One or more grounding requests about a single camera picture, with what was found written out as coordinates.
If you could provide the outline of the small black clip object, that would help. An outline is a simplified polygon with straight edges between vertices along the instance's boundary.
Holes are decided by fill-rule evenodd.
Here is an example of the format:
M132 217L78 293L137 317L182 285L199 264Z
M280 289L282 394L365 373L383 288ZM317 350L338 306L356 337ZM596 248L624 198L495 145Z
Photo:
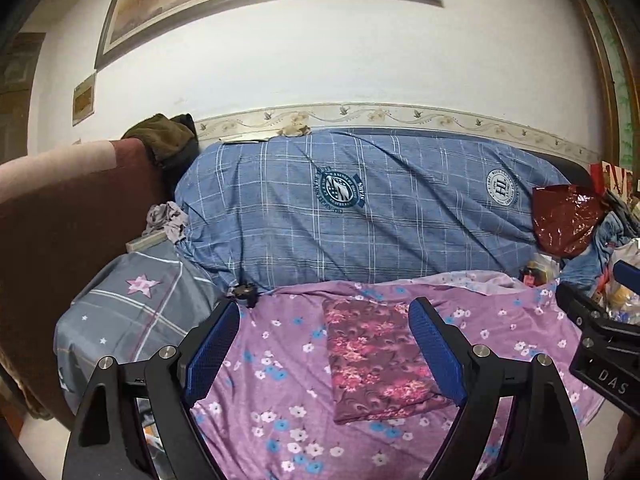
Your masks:
M259 290L254 284L237 284L229 289L229 296L243 301L249 309L254 309L259 300Z

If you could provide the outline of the maroon floral patterned garment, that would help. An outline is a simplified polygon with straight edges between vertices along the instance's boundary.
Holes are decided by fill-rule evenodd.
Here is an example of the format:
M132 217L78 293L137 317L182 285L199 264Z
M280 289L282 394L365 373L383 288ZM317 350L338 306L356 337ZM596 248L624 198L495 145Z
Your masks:
M326 300L334 422L406 418L452 402L436 385L409 328L408 301Z

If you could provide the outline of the crumpled grey cloth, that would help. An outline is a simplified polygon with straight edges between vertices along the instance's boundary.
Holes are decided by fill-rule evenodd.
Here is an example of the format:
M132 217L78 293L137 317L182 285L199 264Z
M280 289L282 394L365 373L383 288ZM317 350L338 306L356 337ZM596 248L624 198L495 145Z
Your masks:
M189 217L175 202L166 202L153 205L146 214L145 222L143 236L163 232L171 243L177 244L186 238Z

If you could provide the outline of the grey star patterned pillow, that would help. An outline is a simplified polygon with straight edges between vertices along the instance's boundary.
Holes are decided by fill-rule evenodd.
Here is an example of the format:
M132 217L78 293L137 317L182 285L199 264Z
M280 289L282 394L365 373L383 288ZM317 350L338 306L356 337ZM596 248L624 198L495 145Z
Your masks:
M53 350L67 405L78 410L99 359L144 361L180 344L221 296L207 273L169 242L112 260L55 326Z

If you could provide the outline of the maroon wooden headboard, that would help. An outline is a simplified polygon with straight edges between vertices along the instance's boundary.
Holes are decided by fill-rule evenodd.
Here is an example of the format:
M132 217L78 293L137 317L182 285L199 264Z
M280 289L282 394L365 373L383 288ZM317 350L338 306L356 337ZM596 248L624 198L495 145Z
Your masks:
M71 427L58 383L58 318L165 200L141 141L96 141L1 166L1 364L30 405Z

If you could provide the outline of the small wall sticker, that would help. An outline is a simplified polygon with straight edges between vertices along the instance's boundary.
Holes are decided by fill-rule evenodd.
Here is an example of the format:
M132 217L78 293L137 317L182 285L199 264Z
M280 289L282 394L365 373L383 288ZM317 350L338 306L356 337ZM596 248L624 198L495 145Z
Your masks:
M73 126L77 126L94 113L95 98L96 73L93 73L74 89L72 106Z

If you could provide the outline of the purple floral bed sheet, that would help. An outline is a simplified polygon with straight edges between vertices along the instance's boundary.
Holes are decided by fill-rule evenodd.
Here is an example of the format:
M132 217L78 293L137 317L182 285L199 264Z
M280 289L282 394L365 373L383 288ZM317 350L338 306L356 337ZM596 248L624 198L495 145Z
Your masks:
M555 301L554 283L528 287L506 274L458 271L381 284L334 281L282 287L242 308L240 328L207 396L192 414L230 479L417 479L457 414L334 422L326 348L326 300L423 297L472 344L497 356L553 360L581 425L602 398L568 367L578 331Z

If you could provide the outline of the red plastic bag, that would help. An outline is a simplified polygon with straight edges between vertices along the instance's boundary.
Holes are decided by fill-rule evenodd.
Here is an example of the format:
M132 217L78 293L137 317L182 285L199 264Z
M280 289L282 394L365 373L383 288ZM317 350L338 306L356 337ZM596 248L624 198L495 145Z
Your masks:
M605 209L599 194L576 184L534 188L533 227L539 248L556 258L574 258L590 244Z

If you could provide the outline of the cluttered items pile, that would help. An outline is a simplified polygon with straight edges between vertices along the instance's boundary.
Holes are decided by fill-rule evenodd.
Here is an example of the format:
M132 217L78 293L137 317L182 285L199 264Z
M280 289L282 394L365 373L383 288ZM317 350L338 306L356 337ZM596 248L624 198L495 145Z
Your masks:
M527 286L538 286L557 278L600 304L613 320L637 325L639 294L613 276L618 260L639 265L639 192L634 189L634 174L609 162L596 162L589 177L582 186L601 196L605 213L588 247L577 257L556 258L538 246L520 279Z

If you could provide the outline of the dark olive clothing pile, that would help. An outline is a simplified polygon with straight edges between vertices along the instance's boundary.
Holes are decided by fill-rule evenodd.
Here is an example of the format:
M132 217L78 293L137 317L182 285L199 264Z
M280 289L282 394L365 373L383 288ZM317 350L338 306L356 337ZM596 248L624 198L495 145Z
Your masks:
M122 140L137 139L150 159L162 168L192 162L200 154L198 133L190 114L168 118L155 114L129 128Z

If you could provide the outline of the blue plaid quilt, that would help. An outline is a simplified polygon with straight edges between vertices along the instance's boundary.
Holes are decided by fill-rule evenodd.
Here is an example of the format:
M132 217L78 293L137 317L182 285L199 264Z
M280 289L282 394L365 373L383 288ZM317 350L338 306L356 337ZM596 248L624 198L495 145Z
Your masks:
M532 153L409 130L326 129L217 143L175 198L180 252L222 289L517 274L532 258L535 188L564 182Z

